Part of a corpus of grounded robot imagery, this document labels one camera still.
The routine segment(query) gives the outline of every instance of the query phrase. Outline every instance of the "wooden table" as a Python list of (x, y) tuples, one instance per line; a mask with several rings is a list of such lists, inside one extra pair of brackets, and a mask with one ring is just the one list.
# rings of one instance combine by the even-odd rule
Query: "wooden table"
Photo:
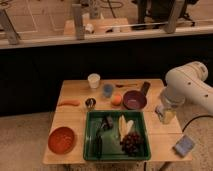
[[(83, 19), (83, 25), (88, 23), (94, 26), (94, 34), (106, 34), (106, 31), (113, 26), (121, 26), (121, 32), (131, 32), (127, 18), (106, 18), (106, 19)], [(67, 20), (64, 27), (64, 35), (75, 35), (75, 26), (73, 20)]]
[[(124, 107), (115, 107), (110, 104), (110, 100), (102, 97), (102, 86), (105, 83), (115, 84), (131, 84), (136, 85), (131, 87), (115, 87), (114, 91), (124, 94), (131, 89), (139, 90), (145, 80), (101, 80), (98, 89), (91, 90), (87, 80), (70, 80), (64, 81), (58, 101), (76, 99), (79, 100), (80, 106), (60, 106), (56, 108), (51, 131), (60, 127), (68, 126), (77, 134), (77, 144), (75, 148), (68, 154), (56, 155), (46, 147), (43, 162), (45, 164), (83, 164), (86, 161), (83, 159), (84, 131), (87, 109), (85, 100), (93, 97), (97, 100), (97, 110), (121, 110)], [(173, 151), (172, 147), (182, 137), (182, 131), (177, 118), (175, 117), (170, 124), (163, 125), (154, 110), (160, 104), (159, 94), (164, 88), (160, 79), (146, 79), (151, 83), (148, 91), (148, 103), (143, 109), (145, 124), (148, 132), (148, 139), (151, 149), (150, 162), (163, 161), (186, 161), (191, 160), (191, 154), (185, 158), (180, 158)]]

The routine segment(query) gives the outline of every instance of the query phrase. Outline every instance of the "table leg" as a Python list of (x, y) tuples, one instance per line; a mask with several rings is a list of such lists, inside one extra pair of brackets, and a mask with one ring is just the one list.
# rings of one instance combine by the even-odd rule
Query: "table leg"
[(66, 171), (71, 171), (71, 165), (70, 164), (63, 164)]
[(147, 0), (137, 0), (138, 5), (138, 24), (145, 23)]
[(165, 162), (163, 166), (159, 169), (159, 171), (165, 171), (172, 164), (172, 162)]

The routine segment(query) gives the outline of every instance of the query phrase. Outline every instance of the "orange bowl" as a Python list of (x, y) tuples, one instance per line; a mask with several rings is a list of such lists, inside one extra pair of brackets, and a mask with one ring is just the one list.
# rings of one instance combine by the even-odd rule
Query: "orange bowl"
[(49, 136), (48, 147), (56, 154), (66, 154), (75, 146), (75, 133), (69, 127), (59, 127)]

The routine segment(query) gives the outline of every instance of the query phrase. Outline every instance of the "wall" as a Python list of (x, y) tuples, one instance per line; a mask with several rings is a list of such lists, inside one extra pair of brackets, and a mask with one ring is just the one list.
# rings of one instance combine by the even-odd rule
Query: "wall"
[(213, 84), (213, 35), (0, 50), (0, 115), (54, 110), (65, 79), (162, 78), (199, 60)]

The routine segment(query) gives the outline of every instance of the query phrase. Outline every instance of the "red bowl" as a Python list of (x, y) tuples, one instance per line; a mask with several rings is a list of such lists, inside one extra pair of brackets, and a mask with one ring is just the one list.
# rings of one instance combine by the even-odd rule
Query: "red bowl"
[(49, 136), (48, 147), (56, 154), (66, 154), (75, 146), (75, 133), (68, 127), (59, 127)]
[(131, 90), (124, 94), (123, 104), (127, 109), (138, 110), (146, 106), (147, 99), (142, 92)]

